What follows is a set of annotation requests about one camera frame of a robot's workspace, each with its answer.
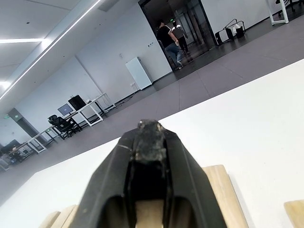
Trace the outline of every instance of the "black t-shirt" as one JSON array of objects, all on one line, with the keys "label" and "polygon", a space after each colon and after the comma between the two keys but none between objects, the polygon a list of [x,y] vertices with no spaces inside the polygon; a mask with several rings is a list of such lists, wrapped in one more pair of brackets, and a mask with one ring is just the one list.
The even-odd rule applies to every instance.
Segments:
[{"label": "black t-shirt", "polygon": [[173,39],[169,35],[170,29],[167,26],[161,27],[157,32],[157,39],[161,41],[164,48],[174,43]]}]

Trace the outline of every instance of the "doorway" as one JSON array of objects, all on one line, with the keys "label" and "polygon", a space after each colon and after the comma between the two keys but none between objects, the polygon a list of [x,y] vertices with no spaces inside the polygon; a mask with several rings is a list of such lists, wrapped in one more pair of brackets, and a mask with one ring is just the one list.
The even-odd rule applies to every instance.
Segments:
[{"label": "doorway", "polygon": [[[216,40],[200,0],[141,0],[139,2],[152,30],[157,34],[157,21],[173,28],[173,21],[185,31],[189,53],[183,52],[182,64],[187,65],[213,47]],[[172,69],[176,66],[164,51]]]}]

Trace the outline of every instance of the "computer tower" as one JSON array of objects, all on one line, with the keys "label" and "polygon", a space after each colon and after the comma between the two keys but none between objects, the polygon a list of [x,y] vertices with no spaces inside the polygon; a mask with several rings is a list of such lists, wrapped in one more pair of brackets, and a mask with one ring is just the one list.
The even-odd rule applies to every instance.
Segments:
[{"label": "computer tower", "polygon": [[78,111],[79,109],[83,108],[86,105],[86,103],[79,95],[69,99],[68,102],[72,105],[73,108],[75,108],[76,111]]}]

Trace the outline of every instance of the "ceiling light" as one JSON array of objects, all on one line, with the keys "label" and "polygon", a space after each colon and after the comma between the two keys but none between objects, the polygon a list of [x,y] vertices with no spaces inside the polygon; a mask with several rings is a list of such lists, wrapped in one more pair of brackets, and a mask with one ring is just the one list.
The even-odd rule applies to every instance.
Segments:
[{"label": "ceiling light", "polygon": [[0,44],[41,42],[44,39],[0,39]]},{"label": "ceiling light", "polygon": [[4,92],[4,94],[0,97],[0,100],[12,89],[12,87],[15,86],[15,84],[18,83],[18,81],[24,77],[24,75],[27,74],[28,71],[31,70],[31,68],[33,68],[34,65],[36,65],[37,62],[39,62],[40,59],[43,58],[43,56],[45,56],[50,49],[53,48],[53,46],[55,46],[86,14],[88,14],[101,0],[97,0],[93,6],[91,6],[77,21],[74,22],[73,25],[71,25],[51,46],[48,47],[48,49],[45,50],[45,52],[43,52],[43,54]]},{"label": "ceiling light", "polygon": [[10,86],[9,82],[0,82],[0,86],[2,86],[4,89],[7,89]]}]

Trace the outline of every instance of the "fluorescent light strip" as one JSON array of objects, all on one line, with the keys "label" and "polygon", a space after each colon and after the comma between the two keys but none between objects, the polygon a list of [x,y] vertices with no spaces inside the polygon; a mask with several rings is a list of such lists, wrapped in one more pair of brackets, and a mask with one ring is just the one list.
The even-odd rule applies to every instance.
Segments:
[{"label": "fluorescent light strip", "polygon": [[41,42],[44,39],[0,39],[0,44]]},{"label": "fluorescent light strip", "polygon": [[21,78],[24,77],[24,75],[31,70],[31,68],[33,68],[34,65],[36,65],[36,63],[43,58],[43,56],[45,56],[50,49],[53,48],[53,46],[56,45],[56,43],[58,43],[62,37],[64,37],[86,14],[88,14],[101,0],[97,0],[97,2],[94,3],[93,6],[91,6],[71,27],[69,27],[67,29],[67,31],[65,31],[5,92],[4,94],[0,97],[0,100],[12,89],[12,87],[15,86],[15,84],[17,84],[18,81],[21,80]]}]

